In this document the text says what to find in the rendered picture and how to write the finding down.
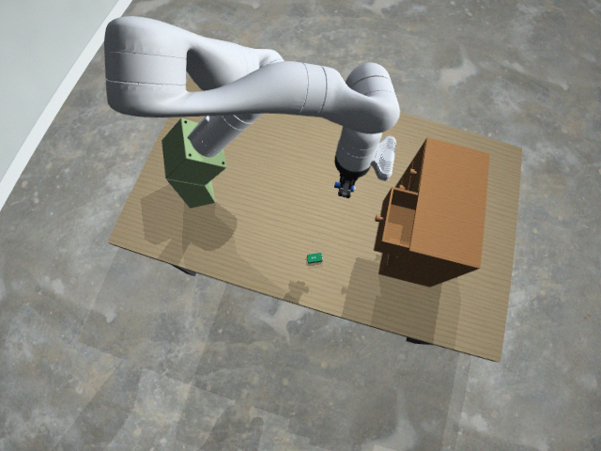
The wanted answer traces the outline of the blue aa battery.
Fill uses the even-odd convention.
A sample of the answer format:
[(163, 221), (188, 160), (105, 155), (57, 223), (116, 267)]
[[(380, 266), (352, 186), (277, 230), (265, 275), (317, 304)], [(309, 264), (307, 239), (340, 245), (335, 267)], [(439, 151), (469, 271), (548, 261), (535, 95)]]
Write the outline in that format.
[[(334, 188), (340, 189), (340, 183), (339, 182), (335, 182), (334, 184)], [(355, 187), (352, 186), (352, 188), (350, 189), (352, 193), (354, 193), (355, 191)]]

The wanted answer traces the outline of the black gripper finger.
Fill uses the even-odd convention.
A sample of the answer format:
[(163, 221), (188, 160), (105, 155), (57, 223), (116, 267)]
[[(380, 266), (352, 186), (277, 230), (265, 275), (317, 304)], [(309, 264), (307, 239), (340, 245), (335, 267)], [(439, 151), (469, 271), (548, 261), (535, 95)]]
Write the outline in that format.
[(343, 175), (340, 173), (340, 180), (339, 180), (339, 182), (340, 182), (340, 187), (341, 188), (339, 189), (338, 196), (342, 196), (342, 197), (345, 197), (345, 198), (350, 198), (350, 196), (351, 196), (350, 192), (351, 191), (349, 189), (351, 189), (351, 187), (354, 186), (356, 180), (358, 180), (358, 179), (354, 179), (353, 184), (351, 186), (349, 186), (349, 181), (346, 180), (345, 185), (344, 185), (343, 184)]

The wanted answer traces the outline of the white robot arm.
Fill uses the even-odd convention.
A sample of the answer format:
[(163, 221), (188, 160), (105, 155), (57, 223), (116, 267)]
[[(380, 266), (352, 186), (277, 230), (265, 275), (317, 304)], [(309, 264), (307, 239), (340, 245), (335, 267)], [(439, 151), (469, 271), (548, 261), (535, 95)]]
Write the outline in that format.
[[(342, 167), (361, 172), (372, 165), (380, 180), (392, 175), (396, 141), (379, 140), (400, 110), (379, 64), (358, 66), (344, 82), (329, 67), (135, 16), (107, 24), (104, 51), (109, 106), (134, 117), (207, 117), (187, 137), (205, 157), (216, 156), (263, 114), (323, 117), (343, 126), (336, 150)], [(206, 91), (187, 91), (186, 71)]]

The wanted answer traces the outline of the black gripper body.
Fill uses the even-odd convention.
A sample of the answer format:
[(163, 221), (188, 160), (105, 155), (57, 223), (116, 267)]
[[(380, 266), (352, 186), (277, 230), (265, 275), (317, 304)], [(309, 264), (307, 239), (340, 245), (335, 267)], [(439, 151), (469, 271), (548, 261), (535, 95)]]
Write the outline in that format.
[(357, 178), (360, 178), (360, 177), (364, 176), (369, 171), (369, 169), (371, 167), (371, 165), (370, 165), (367, 169), (365, 169), (365, 170), (363, 170), (361, 172), (348, 171), (348, 170), (346, 170), (344, 167), (342, 167), (338, 163), (338, 161), (336, 159), (336, 154), (335, 154), (334, 163), (335, 163), (335, 166), (336, 166), (337, 170), (343, 175), (343, 184), (345, 185), (346, 180), (348, 180), (349, 181), (349, 186), (352, 185), (354, 179), (357, 179)]

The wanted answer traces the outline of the small brown wooden chest of drawers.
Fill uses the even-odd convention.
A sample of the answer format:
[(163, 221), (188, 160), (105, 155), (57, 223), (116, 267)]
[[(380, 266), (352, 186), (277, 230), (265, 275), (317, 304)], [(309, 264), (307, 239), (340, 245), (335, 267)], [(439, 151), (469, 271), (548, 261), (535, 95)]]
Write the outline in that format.
[(431, 288), (481, 267), (489, 153), (424, 143), (409, 249), (378, 274)]

